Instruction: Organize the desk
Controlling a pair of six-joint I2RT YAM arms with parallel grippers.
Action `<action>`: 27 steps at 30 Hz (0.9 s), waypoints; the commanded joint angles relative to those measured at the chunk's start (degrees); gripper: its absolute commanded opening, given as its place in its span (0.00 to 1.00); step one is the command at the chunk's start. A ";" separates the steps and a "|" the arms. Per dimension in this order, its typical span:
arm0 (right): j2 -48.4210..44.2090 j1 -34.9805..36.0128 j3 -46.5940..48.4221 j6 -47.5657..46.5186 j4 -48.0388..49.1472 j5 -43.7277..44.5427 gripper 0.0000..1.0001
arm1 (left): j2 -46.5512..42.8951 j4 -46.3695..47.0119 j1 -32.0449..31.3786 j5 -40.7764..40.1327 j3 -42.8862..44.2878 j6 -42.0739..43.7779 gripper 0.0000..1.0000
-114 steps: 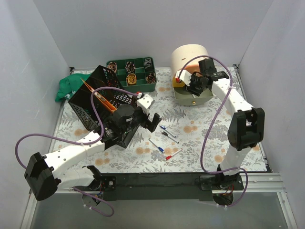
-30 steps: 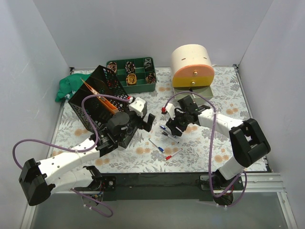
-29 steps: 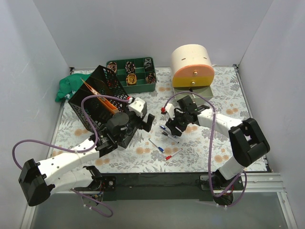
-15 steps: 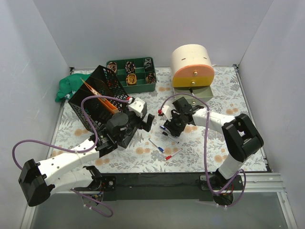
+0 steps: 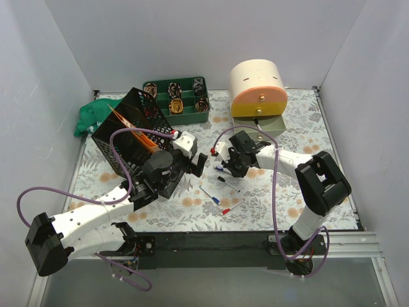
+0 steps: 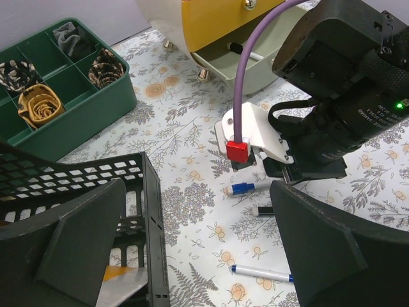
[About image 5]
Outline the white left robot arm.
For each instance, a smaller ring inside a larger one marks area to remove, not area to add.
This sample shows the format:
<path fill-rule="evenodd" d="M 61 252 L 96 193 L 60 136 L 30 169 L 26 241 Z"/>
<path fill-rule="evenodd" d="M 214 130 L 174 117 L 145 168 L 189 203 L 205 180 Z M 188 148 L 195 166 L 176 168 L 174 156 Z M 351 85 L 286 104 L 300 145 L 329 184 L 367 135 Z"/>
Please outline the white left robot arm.
<path fill-rule="evenodd" d="M 170 198 L 184 174 L 200 177 L 208 157 L 201 153 L 193 162 L 193 156 L 175 148 L 155 152 L 134 170 L 130 179 L 99 200 L 86 201 L 77 209 L 52 217 L 44 212 L 35 216 L 25 245 L 38 275 L 50 276 L 69 261 L 99 251 L 128 256 L 136 248 L 143 248 L 126 223 L 116 223 L 106 232 L 99 226 L 131 214 L 159 196 Z"/>

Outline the round cream drawer cabinet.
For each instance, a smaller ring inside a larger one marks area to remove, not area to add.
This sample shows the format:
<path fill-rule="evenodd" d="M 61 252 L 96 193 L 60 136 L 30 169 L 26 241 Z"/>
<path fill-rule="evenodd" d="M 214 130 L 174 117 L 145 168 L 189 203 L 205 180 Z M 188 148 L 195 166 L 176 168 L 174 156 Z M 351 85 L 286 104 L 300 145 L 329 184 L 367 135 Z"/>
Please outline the round cream drawer cabinet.
<path fill-rule="evenodd" d="M 286 130 L 282 114 L 288 95 L 275 63 L 267 59 L 243 61 L 232 69 L 229 81 L 235 127 L 243 125 L 243 130 L 255 141 L 266 141 L 268 136 L 276 138 Z M 254 118 L 263 131 L 258 130 Z"/>

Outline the black mesh file organizer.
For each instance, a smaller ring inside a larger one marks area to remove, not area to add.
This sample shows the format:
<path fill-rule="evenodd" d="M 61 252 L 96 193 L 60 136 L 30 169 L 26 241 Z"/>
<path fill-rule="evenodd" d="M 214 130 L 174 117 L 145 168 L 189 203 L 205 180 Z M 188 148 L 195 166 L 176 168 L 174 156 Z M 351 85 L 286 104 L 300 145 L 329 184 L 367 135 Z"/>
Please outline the black mesh file organizer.
<path fill-rule="evenodd" d="M 182 176 L 171 173 L 173 128 L 153 96 L 132 88 L 92 135 L 134 202 L 170 198 Z"/>

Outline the small white marker blue cap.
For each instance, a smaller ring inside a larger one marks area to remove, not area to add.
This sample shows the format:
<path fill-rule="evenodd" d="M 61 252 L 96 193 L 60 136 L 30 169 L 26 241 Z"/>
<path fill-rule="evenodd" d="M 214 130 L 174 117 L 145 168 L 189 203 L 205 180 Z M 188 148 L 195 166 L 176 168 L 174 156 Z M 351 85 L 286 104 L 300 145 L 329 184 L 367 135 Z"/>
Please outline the small white marker blue cap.
<path fill-rule="evenodd" d="M 231 172 L 227 168 L 223 168 L 222 166 L 216 166 L 215 170 L 218 172 L 227 173 L 228 175 L 231 174 Z"/>

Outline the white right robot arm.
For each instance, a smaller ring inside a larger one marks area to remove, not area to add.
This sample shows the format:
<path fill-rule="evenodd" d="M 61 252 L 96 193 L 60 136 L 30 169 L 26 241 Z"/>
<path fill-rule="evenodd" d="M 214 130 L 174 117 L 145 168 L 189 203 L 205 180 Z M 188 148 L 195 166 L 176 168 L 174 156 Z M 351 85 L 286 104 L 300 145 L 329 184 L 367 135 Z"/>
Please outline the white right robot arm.
<path fill-rule="evenodd" d="M 222 165 L 234 177 L 243 178 L 249 168 L 270 169 L 298 181 L 305 208 L 287 238 L 290 249 L 304 254 L 313 245 L 311 237 L 333 209 L 351 194 L 351 185 L 333 157 L 325 151 L 314 155 L 289 152 L 275 141 L 253 141 L 242 130 L 229 143 L 218 141 L 212 154 L 220 155 Z"/>

